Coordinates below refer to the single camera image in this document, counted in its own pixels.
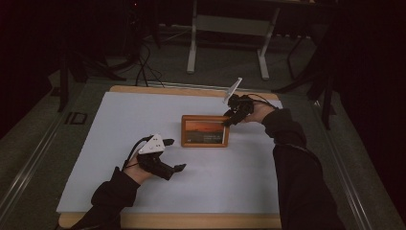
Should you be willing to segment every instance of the orange sunset picture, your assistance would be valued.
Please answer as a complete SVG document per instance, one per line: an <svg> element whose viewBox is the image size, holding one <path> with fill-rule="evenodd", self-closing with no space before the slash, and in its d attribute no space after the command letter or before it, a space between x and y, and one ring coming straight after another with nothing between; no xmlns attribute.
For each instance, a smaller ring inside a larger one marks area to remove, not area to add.
<svg viewBox="0 0 406 230"><path fill-rule="evenodd" d="M224 126L215 121L186 121L186 143L222 144Z"/></svg>

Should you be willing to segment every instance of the wooden picture frame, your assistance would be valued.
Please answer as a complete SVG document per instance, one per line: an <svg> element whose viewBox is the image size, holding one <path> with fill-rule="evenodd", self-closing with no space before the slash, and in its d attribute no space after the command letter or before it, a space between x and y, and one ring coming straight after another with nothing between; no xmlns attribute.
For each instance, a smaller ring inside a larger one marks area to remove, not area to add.
<svg viewBox="0 0 406 230"><path fill-rule="evenodd" d="M225 116L182 116L182 147L227 147L230 128L222 123Z"/></svg>

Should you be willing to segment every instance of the person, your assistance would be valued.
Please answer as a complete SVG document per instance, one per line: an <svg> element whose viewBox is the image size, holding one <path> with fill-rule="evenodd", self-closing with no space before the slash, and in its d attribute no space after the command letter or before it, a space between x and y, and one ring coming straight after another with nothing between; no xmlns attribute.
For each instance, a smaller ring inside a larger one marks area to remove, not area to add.
<svg viewBox="0 0 406 230"><path fill-rule="evenodd" d="M263 124L265 133L276 144L273 155L282 229L345 229L323 179L321 164L306 149L304 131L292 120L290 110L255 103L254 112L242 121L251 122ZM93 194L93 207L72 229L120 229L120 212L133 205L137 189L152 176L136 163L133 157L127 164L131 167L122 172L115 169L111 180L102 183Z"/></svg>

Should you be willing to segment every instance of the black sleeve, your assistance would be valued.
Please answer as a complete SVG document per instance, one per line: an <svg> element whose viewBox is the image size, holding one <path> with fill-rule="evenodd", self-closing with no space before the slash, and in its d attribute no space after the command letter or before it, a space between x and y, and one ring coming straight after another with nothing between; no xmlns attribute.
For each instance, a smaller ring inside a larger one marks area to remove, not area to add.
<svg viewBox="0 0 406 230"><path fill-rule="evenodd" d="M273 153L282 229L345 229L321 164L316 155L305 150L303 129L292 121L290 111L276 110L262 124L276 143Z"/></svg>
<svg viewBox="0 0 406 230"><path fill-rule="evenodd" d="M71 229L121 229L120 212L133 205L139 187L116 167L110 181L102 183L93 194L93 207Z"/></svg>

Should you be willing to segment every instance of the hand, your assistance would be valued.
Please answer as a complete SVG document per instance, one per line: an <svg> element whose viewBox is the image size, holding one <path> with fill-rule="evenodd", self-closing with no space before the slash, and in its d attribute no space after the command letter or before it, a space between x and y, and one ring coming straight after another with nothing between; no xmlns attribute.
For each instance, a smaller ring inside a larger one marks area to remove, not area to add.
<svg viewBox="0 0 406 230"><path fill-rule="evenodd" d="M264 103L254 103L254 112L246 116L243 123L258 122L262 123L263 118L275 109Z"/></svg>
<svg viewBox="0 0 406 230"><path fill-rule="evenodd" d="M135 154L128 162L127 166L129 167L124 169L124 173L141 185L145 180L152 177L152 173L141 169L138 165L137 154Z"/></svg>

